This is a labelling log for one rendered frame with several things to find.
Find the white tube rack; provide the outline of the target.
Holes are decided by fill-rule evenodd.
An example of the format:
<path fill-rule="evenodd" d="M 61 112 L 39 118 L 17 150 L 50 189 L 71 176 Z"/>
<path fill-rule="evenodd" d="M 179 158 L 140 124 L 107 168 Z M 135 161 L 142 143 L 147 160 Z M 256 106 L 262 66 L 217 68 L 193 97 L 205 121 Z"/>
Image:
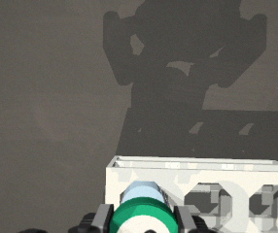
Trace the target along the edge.
<path fill-rule="evenodd" d="M 115 211 L 134 181 L 155 182 L 172 212 L 188 206 L 218 233 L 278 233 L 276 160 L 115 155 L 106 167 L 105 204 Z"/>

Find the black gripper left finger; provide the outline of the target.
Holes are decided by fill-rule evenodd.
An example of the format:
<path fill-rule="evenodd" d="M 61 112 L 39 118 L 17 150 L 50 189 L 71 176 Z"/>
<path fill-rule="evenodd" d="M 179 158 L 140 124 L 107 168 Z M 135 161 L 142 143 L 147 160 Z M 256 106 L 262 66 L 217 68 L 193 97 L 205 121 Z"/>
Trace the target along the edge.
<path fill-rule="evenodd" d="M 81 220 L 81 225 L 71 227 L 68 233 L 110 233 L 110 220 L 114 204 L 100 204 L 97 213 L 89 213 Z M 48 233 L 40 229 L 26 229 L 18 233 Z"/>

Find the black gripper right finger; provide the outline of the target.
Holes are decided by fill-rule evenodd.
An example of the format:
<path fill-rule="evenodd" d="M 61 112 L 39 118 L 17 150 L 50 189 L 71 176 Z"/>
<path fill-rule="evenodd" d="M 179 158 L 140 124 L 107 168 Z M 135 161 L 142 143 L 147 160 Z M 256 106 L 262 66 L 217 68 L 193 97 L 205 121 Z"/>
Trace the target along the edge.
<path fill-rule="evenodd" d="M 178 233 L 218 233 L 210 230 L 200 216 L 192 216 L 188 206 L 174 206 L 173 213 L 177 219 Z"/>

